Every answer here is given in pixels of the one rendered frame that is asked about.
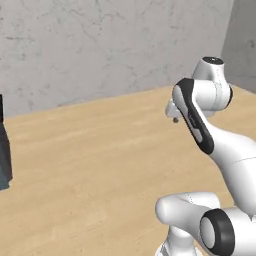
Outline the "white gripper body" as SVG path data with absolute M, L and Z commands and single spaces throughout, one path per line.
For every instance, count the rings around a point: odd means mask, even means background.
M 174 117 L 177 117 L 178 120 L 182 117 L 180 111 L 178 110 L 172 99 L 170 99 L 167 103 L 167 106 L 165 108 L 165 115 L 172 120 Z

